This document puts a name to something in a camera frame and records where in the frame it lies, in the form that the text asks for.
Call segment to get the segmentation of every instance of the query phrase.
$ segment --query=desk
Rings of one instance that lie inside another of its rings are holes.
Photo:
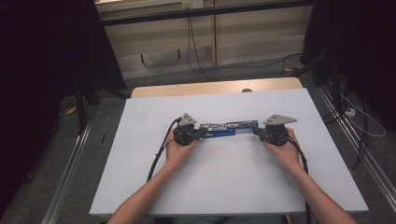
[[[262,91],[239,93],[241,87],[255,91],[265,83],[295,81],[293,78],[251,80],[251,86],[249,81],[241,86],[239,84],[245,81],[206,83],[197,86],[203,90],[201,93],[208,94],[181,96],[178,95],[181,92],[170,91],[171,87],[137,89],[133,93],[134,98],[126,103],[90,214],[106,216],[114,213],[145,183],[169,123],[184,112],[189,112],[198,124],[256,119],[262,126],[262,122],[274,113],[297,118],[296,123],[288,126],[296,132],[308,159],[311,176],[347,211],[367,210],[318,111],[301,84],[291,87],[297,88],[294,90],[264,91],[266,88],[263,88]],[[226,93],[214,94],[211,93],[214,89],[203,88],[216,85]],[[182,87],[187,87],[187,92],[194,92],[191,84]],[[164,93],[171,95],[158,97]],[[154,174],[164,164],[164,158],[164,155],[160,158]],[[245,133],[201,140],[148,214],[172,217],[248,216],[303,211],[304,198],[293,181],[273,155],[263,149],[257,136]]]

